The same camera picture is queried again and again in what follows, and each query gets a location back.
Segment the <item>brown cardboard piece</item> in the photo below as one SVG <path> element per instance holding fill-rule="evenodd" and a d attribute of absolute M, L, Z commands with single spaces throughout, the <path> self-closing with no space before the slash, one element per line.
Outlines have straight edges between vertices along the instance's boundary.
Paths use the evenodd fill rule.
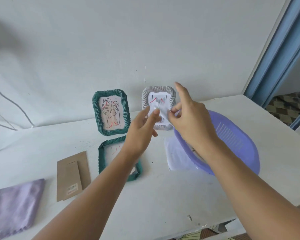
<path fill-rule="evenodd" d="M 86 152 L 58 161 L 56 175 L 57 202 L 82 192 L 91 183 Z"/>

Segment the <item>person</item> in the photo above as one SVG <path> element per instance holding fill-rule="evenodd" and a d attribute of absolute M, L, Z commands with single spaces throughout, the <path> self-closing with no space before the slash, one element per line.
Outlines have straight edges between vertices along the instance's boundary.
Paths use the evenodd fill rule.
<path fill-rule="evenodd" d="M 253 240 L 300 239 L 300 210 L 253 173 L 216 135 L 204 104 L 176 82 L 180 103 L 168 115 L 183 139 L 215 173 L 238 218 Z M 33 240 L 99 239 L 132 167 L 147 149 L 159 110 L 149 107 L 132 121 L 121 151 L 95 180 Z"/>

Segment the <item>person's right arm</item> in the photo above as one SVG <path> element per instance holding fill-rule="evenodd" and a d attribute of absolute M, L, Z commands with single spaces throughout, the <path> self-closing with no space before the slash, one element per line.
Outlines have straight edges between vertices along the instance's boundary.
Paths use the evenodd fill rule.
<path fill-rule="evenodd" d="M 176 83 L 181 102 L 169 121 L 209 164 L 253 240 L 300 239 L 300 210 L 252 172 L 218 138 L 204 104 Z M 173 114 L 182 108 L 181 114 Z"/>

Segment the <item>photo frame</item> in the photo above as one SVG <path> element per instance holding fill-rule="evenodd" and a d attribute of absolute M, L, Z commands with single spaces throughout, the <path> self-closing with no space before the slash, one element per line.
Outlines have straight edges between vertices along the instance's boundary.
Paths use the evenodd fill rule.
<path fill-rule="evenodd" d="M 126 136 L 106 140 L 99 146 L 99 174 L 107 167 L 122 148 Z M 127 182 L 135 180 L 142 173 L 142 167 L 138 161 L 132 169 Z"/>
<path fill-rule="evenodd" d="M 130 112 L 127 95 L 121 89 L 97 91 L 92 97 L 92 105 L 98 131 L 111 136 L 128 132 Z"/>
<path fill-rule="evenodd" d="M 142 92 L 142 109 L 150 106 L 148 116 L 155 109 L 155 106 L 152 106 L 152 103 L 156 103 L 158 106 L 162 106 L 167 110 L 171 110 L 172 107 L 176 105 L 176 91 L 170 86 L 146 87 Z M 168 131 L 172 128 L 173 126 L 170 124 L 170 122 L 166 121 L 163 117 L 162 120 L 157 122 L 154 126 L 155 130 Z"/>

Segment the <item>floor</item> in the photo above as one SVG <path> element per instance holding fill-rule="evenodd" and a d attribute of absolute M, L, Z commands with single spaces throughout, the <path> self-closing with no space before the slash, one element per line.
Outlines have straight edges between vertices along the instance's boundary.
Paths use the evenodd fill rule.
<path fill-rule="evenodd" d="M 170 240 L 200 240 L 200 239 L 212 237 L 212 236 L 215 236 L 215 235 L 218 235 L 220 233 L 227 231 L 226 228 L 224 227 L 224 224 L 227 224 L 227 223 L 228 222 L 225 222 L 223 224 L 219 224 L 216 226 L 211 226 L 211 227 L 205 228 L 201 231 L 194 232 L 194 233 L 188 233 L 188 234 L 183 235 L 180 238 L 172 238 Z M 245 233 L 245 234 L 241 234 L 241 235 L 238 235 L 238 236 L 235 236 L 232 238 L 227 238 L 224 240 L 251 240 L 251 238 L 248 236 L 247 233 Z"/>
<path fill-rule="evenodd" d="M 273 97 L 266 110 L 290 126 L 300 115 L 300 92 Z"/>

